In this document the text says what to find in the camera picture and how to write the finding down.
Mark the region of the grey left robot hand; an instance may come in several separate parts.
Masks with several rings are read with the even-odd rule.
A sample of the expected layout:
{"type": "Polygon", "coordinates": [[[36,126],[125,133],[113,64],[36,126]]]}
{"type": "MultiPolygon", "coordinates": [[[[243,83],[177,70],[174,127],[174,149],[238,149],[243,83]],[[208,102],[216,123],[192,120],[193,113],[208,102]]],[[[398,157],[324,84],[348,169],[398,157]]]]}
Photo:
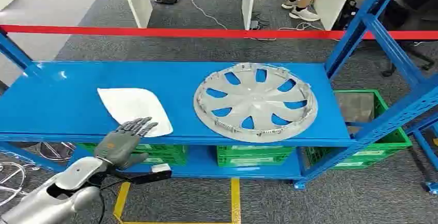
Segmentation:
{"type": "Polygon", "coordinates": [[[158,125],[151,117],[127,121],[109,132],[94,149],[93,155],[119,170],[139,164],[148,158],[148,153],[133,153],[140,139],[158,125]]]}

